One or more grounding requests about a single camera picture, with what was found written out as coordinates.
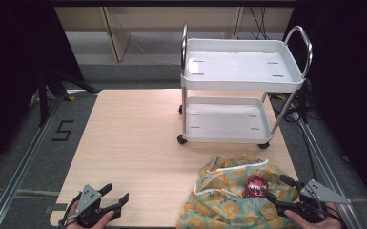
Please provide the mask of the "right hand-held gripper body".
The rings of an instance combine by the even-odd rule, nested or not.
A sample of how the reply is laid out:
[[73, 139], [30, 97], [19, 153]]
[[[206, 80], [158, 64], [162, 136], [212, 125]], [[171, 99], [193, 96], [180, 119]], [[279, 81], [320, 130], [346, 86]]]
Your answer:
[[277, 213], [281, 217], [285, 216], [284, 212], [286, 210], [290, 210], [299, 214], [308, 222], [319, 223], [330, 216], [326, 208], [327, 202], [345, 204], [351, 202], [349, 199], [336, 193], [314, 179], [301, 183], [302, 189], [300, 192], [298, 192], [299, 202], [291, 203], [280, 200], [277, 201], [275, 207]]

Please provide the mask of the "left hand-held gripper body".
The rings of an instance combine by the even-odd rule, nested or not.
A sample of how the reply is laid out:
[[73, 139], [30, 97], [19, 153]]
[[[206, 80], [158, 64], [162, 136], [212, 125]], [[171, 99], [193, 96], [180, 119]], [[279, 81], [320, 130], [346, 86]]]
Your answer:
[[[75, 210], [76, 220], [79, 225], [93, 227], [104, 215], [111, 211], [109, 209], [110, 206], [106, 208], [100, 207], [102, 197], [99, 190], [92, 188], [89, 184], [84, 187]], [[120, 217], [121, 210], [114, 211], [111, 220]]]

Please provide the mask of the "red round can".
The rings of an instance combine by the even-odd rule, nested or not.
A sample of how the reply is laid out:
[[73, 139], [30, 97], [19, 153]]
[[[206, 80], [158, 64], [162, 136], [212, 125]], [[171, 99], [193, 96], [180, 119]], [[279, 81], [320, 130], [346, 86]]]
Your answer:
[[263, 198], [269, 189], [267, 180], [261, 176], [251, 176], [245, 182], [244, 196], [246, 198]]

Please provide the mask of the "green yellow floral cloth bag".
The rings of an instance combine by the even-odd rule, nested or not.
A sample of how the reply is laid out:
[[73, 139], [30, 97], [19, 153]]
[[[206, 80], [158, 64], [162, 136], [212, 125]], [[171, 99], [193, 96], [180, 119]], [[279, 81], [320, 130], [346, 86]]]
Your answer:
[[296, 229], [281, 217], [254, 183], [293, 203], [297, 190], [280, 180], [284, 172], [254, 156], [217, 156], [199, 171], [176, 229]]

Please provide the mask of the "white two-tier trolley cart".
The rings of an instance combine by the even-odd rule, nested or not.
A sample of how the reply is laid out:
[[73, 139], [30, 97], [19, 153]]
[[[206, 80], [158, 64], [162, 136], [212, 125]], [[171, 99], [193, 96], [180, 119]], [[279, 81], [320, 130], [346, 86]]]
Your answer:
[[294, 97], [313, 59], [312, 43], [300, 26], [279, 40], [181, 40], [179, 112], [186, 142], [253, 143], [270, 146], [284, 112], [270, 124], [264, 102], [269, 93]]

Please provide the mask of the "person's left hand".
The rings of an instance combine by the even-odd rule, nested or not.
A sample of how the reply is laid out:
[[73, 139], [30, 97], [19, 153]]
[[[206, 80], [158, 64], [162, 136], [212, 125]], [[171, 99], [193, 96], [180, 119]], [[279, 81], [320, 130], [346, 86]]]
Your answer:
[[111, 221], [113, 215], [114, 211], [108, 212], [93, 227], [90, 228], [84, 228], [83, 226], [78, 224], [76, 219], [70, 219], [66, 221], [66, 229], [104, 229]]

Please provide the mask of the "person's right hand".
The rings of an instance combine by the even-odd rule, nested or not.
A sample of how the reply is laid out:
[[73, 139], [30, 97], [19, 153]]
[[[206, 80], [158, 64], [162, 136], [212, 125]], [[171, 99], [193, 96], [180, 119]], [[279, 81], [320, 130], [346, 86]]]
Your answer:
[[286, 210], [284, 214], [288, 219], [296, 223], [301, 229], [342, 229], [342, 223], [337, 220], [339, 218], [339, 213], [337, 211], [336, 205], [332, 202], [327, 202], [326, 208], [327, 212], [334, 215], [335, 217], [327, 217], [324, 221], [319, 223], [310, 223], [299, 214], [290, 210]]

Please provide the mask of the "black metal stand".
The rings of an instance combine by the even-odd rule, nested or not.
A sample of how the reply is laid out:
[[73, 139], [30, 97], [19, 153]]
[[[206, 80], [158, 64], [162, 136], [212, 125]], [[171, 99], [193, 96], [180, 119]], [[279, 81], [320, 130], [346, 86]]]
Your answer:
[[89, 93], [99, 93], [100, 90], [96, 89], [82, 79], [77, 79], [72, 77], [71, 75], [60, 71], [56, 68], [44, 67], [39, 76], [38, 83], [38, 94], [40, 101], [40, 123], [39, 126], [42, 127], [49, 118], [49, 105], [48, 105], [48, 96], [47, 96], [47, 88], [49, 88], [54, 96], [64, 96], [67, 92], [64, 88], [62, 82], [68, 81], [73, 85], [89, 92]]

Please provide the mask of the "light wooden cabinet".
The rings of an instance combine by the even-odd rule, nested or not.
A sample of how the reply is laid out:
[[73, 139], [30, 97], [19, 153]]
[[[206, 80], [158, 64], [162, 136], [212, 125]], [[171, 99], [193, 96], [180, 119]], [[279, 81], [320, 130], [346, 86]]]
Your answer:
[[[55, 12], [79, 61], [100, 53], [114, 62], [138, 55], [175, 63], [180, 53], [182, 27], [194, 37], [280, 39], [291, 8], [278, 7], [57, 7]], [[97, 34], [109, 43], [96, 51], [81, 34]]]

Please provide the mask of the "metal floor rail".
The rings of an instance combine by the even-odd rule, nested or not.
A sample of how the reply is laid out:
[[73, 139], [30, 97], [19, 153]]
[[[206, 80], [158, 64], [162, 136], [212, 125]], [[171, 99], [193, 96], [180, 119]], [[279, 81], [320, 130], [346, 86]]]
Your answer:
[[[344, 196], [347, 195], [344, 192], [344, 189], [340, 186], [338, 182], [335, 172], [330, 165], [330, 160], [323, 154], [321, 151], [316, 138], [314, 137], [311, 128], [308, 124], [305, 124], [302, 119], [298, 121], [298, 125], [300, 131], [304, 134], [307, 145], [309, 146], [312, 154], [313, 162], [316, 164], [317, 169], [319, 170], [320, 175], [322, 176], [323, 182], [326, 186], [335, 191], [336, 193]], [[357, 216], [357, 212], [352, 205], [352, 202], [348, 204], [345, 203], [337, 203], [336, 208], [338, 213], [341, 215], [348, 229], [360, 229], [362, 224], [360, 223], [359, 217]]]
[[28, 172], [38, 150], [40, 149], [43, 139], [51, 125], [51, 121], [60, 104], [62, 103], [62, 100], [62, 97], [56, 97], [52, 100], [46, 120], [37, 127], [30, 143], [28, 144], [28, 148], [22, 154], [22, 157], [17, 163], [15, 170], [11, 174], [8, 184], [2, 191], [0, 191], [0, 225], [9, 211], [16, 193], [22, 181], [24, 180], [24, 177]]

